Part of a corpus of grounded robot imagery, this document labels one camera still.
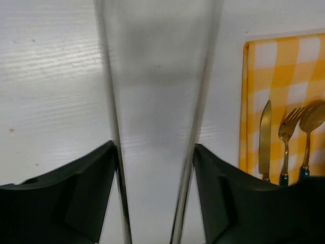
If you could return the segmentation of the steel serving tongs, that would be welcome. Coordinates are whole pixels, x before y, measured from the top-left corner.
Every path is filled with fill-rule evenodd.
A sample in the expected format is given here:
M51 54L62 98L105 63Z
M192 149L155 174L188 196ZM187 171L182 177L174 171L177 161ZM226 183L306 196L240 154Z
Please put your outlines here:
M188 137L186 154L183 160L183 169L178 188L177 203L175 207L170 243L181 243L184 221L186 216L187 200L189 196L189 187L193 171L193 154L195 143L199 139L203 115L205 111L209 82L213 71L215 60L215 47L219 32L219 20L223 7L223 1L211 1L209 8L209 32L206 54L204 58L201 82L197 93L193 119L191 123L190 134ZM102 48L102 59L104 61L104 71L106 73L106 91L108 93L108 112L110 118L110 129L113 143L117 146L118 168L116 170L117 183L121 203L121 217L123 226L123 238L125 243L132 243L132 232L129 217L128 200L126 193L126 182L124 173L124 164L122 159L122 147L120 137L120 126L118 121L118 99L115 93L115 82L110 59L109 41L105 20L105 1L95 1L95 12L100 38L100 47Z

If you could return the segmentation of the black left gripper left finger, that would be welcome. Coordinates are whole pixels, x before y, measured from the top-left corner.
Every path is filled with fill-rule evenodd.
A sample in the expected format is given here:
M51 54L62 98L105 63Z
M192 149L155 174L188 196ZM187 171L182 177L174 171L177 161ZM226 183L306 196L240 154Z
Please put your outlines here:
M117 167L108 141L20 184L1 186L1 243L98 243Z

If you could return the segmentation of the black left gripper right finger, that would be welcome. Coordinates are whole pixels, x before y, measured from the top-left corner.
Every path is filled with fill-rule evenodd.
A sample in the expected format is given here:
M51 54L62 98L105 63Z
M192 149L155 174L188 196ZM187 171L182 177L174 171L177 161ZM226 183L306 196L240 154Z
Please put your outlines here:
M201 144L193 164L207 243L324 243L324 177L281 187Z

